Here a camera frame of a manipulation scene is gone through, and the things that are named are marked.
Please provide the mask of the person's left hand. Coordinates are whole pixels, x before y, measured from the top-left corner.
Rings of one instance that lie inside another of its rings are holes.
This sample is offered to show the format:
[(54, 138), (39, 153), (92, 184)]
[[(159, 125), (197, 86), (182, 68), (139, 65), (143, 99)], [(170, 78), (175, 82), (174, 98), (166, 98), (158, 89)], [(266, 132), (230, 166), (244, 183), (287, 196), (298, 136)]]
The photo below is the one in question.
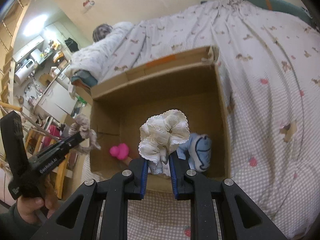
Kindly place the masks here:
[(17, 200), (17, 211), (21, 218), (29, 224), (41, 225), (43, 223), (44, 219), (38, 215), (39, 211), (43, 215), (41, 211), (42, 207), (48, 209), (46, 217), (49, 218), (61, 206), (49, 176), (47, 176), (44, 185), (46, 189), (44, 198), (26, 198), (20, 196)]

